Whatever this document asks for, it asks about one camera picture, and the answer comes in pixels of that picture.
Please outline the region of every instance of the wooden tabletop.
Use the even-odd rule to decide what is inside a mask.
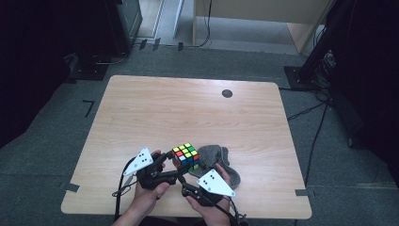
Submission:
[[[231,98],[222,95],[224,89]],[[123,167],[143,147],[167,152],[190,142],[229,149],[241,176],[233,198],[248,218],[310,218],[307,196],[278,86],[274,83],[114,75],[111,77],[61,209],[70,214],[115,212]],[[164,171],[174,170],[166,161]],[[193,186],[196,178],[186,174]],[[198,217],[172,186],[152,216]],[[134,189],[122,196],[124,213]]]

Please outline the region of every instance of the table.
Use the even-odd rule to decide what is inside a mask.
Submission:
[[[232,91],[226,98],[222,90]],[[230,151],[241,176],[234,202],[248,218],[309,218],[294,143],[276,84],[114,75],[111,77],[61,209],[69,214],[114,214],[120,174],[143,147],[169,151],[190,142],[197,149],[219,144]],[[166,162],[165,170],[173,170]],[[187,182],[196,178],[186,174]],[[198,217],[172,186],[152,216]],[[120,211],[133,199],[122,196]]]
[[[334,2],[335,0],[213,0],[211,17],[287,23],[296,50],[302,53]],[[210,0],[194,0],[193,45],[196,45],[196,18],[208,17],[209,3]],[[183,5],[184,0],[180,0],[174,36]]]

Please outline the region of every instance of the crumpled gray fabric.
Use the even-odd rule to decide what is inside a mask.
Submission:
[[[227,148],[219,145],[207,145],[197,149],[197,152],[199,153],[199,167],[190,171],[191,175],[200,178],[210,169],[214,169],[215,163],[218,163],[230,175],[231,189],[236,189],[240,185],[240,175],[230,167],[228,160],[229,150]]]

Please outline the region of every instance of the rubik's cube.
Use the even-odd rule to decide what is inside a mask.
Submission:
[[[189,171],[195,170],[199,167],[199,153],[197,153],[197,150],[193,146],[191,146],[190,143],[185,143],[184,145],[178,146],[172,151],[174,156],[172,162],[176,169],[179,166],[183,166],[189,163],[190,168],[188,169],[188,171],[184,172],[188,173]]]

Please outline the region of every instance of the person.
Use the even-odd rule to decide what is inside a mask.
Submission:
[[[229,174],[219,165],[215,164],[215,167],[222,178],[228,185],[231,184]],[[132,203],[129,205],[126,212],[114,222],[112,226],[138,226],[143,219],[153,210],[156,205],[156,201],[161,199],[162,196],[168,191],[170,185],[168,183],[162,183],[154,190],[148,190],[141,187],[139,183],[136,183],[136,193]],[[230,225],[229,217],[218,210],[216,207],[204,207],[201,206],[192,197],[185,197],[191,207],[199,212],[207,226],[228,226]],[[230,213],[230,202],[227,199],[222,199],[217,203],[221,208]]]

